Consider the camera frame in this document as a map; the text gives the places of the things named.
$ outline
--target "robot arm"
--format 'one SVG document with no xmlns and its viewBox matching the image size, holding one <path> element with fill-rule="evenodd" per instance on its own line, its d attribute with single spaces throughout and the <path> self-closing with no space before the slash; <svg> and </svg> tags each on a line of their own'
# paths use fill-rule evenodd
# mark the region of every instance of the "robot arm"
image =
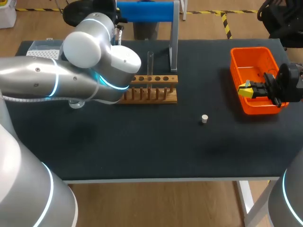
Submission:
<svg viewBox="0 0 303 227">
<path fill-rule="evenodd" d="M 125 46 L 112 46 L 115 26 L 102 13 L 91 13 L 63 42 L 68 61 L 13 57 L 0 59 L 0 90 L 9 101 L 20 97 L 119 101 L 141 66 Z"/>
</svg>

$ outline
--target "wooden floor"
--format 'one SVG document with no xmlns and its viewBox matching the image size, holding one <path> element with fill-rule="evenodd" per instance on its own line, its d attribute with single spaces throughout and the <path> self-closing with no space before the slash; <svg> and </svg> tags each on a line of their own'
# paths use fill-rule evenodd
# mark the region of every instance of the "wooden floor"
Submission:
<svg viewBox="0 0 303 227">
<path fill-rule="evenodd" d="M 58 0 L 61 7 L 64 0 Z M 258 10 L 264 0 L 188 0 L 189 11 Z M 18 0 L 17 8 L 55 8 L 54 0 Z M 234 39 L 268 38 L 256 14 L 228 14 Z M 0 57 L 14 56 L 23 40 L 64 39 L 72 30 L 58 12 L 18 12 L 14 28 L 0 29 Z M 169 39 L 170 24 L 161 23 L 159 39 Z M 125 25 L 124 40 L 133 26 Z M 180 22 L 179 39 L 226 39 L 222 19 L 214 14 L 188 15 Z M 301 49 L 288 49 L 303 62 Z M 257 200 L 267 182 L 250 182 Z M 122 183 L 72 185 L 79 205 L 77 227 L 240 227 L 233 182 Z M 264 219 L 259 227 L 269 226 Z"/>
</svg>

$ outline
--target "black table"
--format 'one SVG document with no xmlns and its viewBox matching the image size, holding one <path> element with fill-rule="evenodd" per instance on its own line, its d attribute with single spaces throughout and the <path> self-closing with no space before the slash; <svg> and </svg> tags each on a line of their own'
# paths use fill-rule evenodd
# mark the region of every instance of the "black table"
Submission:
<svg viewBox="0 0 303 227">
<path fill-rule="evenodd" d="M 154 74 L 169 73 L 168 42 L 123 44 L 141 57 L 139 74 L 148 51 Z M 244 46 L 268 47 L 278 65 L 289 61 L 279 40 L 179 41 L 176 105 L 7 106 L 21 141 L 63 180 L 280 176 L 303 147 L 303 104 L 245 115 L 229 70 L 230 49 Z"/>
</svg>

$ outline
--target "wooden test tube rack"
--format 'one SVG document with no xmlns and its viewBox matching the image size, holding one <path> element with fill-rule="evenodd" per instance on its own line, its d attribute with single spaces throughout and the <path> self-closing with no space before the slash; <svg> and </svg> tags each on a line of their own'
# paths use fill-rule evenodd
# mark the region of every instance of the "wooden test tube rack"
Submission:
<svg viewBox="0 0 303 227">
<path fill-rule="evenodd" d="M 157 88 L 157 85 L 165 84 L 169 87 Z M 177 75 L 135 76 L 130 84 L 143 85 L 141 88 L 131 87 L 124 92 L 119 104 L 170 104 L 177 103 L 178 84 Z"/>
</svg>

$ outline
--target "blue foam roller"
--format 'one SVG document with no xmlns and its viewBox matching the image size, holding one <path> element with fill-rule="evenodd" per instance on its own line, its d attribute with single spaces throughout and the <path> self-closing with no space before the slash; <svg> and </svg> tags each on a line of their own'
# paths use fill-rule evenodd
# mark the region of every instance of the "blue foam roller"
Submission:
<svg viewBox="0 0 303 227">
<path fill-rule="evenodd" d="M 123 18 L 128 22 L 172 22 L 173 2 L 117 2 Z"/>
</svg>

